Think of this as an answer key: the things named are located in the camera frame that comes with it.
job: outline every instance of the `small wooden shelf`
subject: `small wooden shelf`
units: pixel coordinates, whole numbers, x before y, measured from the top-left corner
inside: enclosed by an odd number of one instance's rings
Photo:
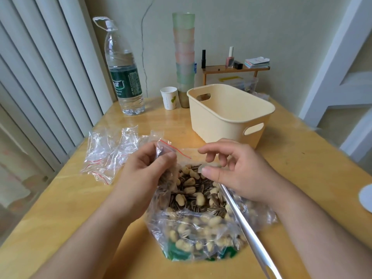
[[[207,74],[254,71],[253,76],[257,77],[257,73],[259,71],[270,70],[270,67],[268,66],[267,68],[248,68],[245,65],[243,65],[243,69],[237,70],[235,68],[226,68],[224,65],[209,65],[209,66],[206,66],[205,68],[202,68],[202,70],[203,70],[203,85],[206,85]]]

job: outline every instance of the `stack of plastic cups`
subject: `stack of plastic cups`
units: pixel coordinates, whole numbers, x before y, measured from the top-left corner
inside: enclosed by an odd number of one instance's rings
[[[173,13],[173,35],[176,48],[178,97],[181,107],[190,107],[186,92],[194,88],[195,14]]]

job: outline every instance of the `wooden table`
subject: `wooden table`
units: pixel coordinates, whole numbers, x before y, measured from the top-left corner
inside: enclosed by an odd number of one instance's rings
[[[225,65],[209,65],[205,68],[202,68],[203,71],[203,85],[207,84],[207,74],[216,74],[216,73],[235,73],[235,72],[250,72],[254,71],[253,77],[257,77],[257,73],[259,71],[270,70],[270,67],[267,68],[248,68],[246,65],[243,64],[243,68],[241,70],[237,70],[235,68],[227,68]]]
[[[257,150],[279,173],[297,184],[358,239],[372,247],[372,214],[358,201],[358,192],[372,177],[273,102],[276,111]],[[165,130],[165,138],[179,148],[204,144],[192,131],[189,109],[167,111],[161,98],[146,101],[146,112],[124,116],[118,103],[98,126],[139,125],[140,134]],[[111,191],[91,175],[79,173],[85,140],[0,249],[1,278],[28,278],[87,219]],[[309,278],[281,224],[258,234],[285,279]],[[247,247],[232,259],[218,262],[167,260],[144,222],[133,223],[124,235],[105,278],[265,278]]]

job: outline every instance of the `metal handle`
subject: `metal handle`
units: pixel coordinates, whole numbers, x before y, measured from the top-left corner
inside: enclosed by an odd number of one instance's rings
[[[244,218],[243,214],[240,212],[238,206],[236,205],[234,199],[231,197],[229,191],[226,189],[225,185],[220,184],[221,190],[224,193],[227,202],[231,206],[232,211],[234,212],[236,218],[239,221],[239,225],[243,230],[244,236],[248,241],[249,246],[251,247],[254,256],[257,258],[258,263],[260,264],[263,273],[265,273],[268,279],[272,279],[272,277],[267,272],[267,267],[271,269],[272,273],[275,275],[276,279],[282,279],[279,274],[278,269],[276,268],[275,264],[271,260],[269,254],[263,247],[262,243],[258,239],[257,235],[254,233],[251,226],[248,224],[246,219]]]

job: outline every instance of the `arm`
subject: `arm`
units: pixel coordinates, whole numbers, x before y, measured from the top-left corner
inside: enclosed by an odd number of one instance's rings
[[[148,143],[132,154],[113,192],[65,244],[31,277],[102,278],[129,224],[147,209],[161,174],[176,154],[156,154]]]
[[[218,154],[221,165],[230,169],[205,167],[204,176],[243,197],[272,206],[313,279],[370,277],[371,251],[251,147],[221,139],[199,152],[207,153],[207,162]]]

